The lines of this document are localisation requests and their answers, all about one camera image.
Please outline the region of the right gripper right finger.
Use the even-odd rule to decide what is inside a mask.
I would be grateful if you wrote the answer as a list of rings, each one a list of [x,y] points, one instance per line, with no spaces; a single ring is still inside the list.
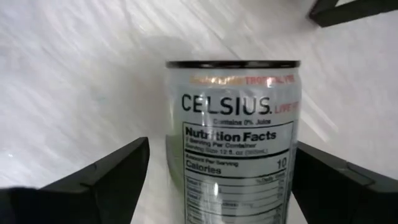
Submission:
[[[397,224],[397,180],[303,142],[292,191],[308,223]]]

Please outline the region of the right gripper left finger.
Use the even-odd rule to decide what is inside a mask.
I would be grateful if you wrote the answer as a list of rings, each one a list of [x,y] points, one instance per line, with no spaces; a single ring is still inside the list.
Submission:
[[[130,223],[149,165],[147,137],[45,187],[1,189],[1,224]]]

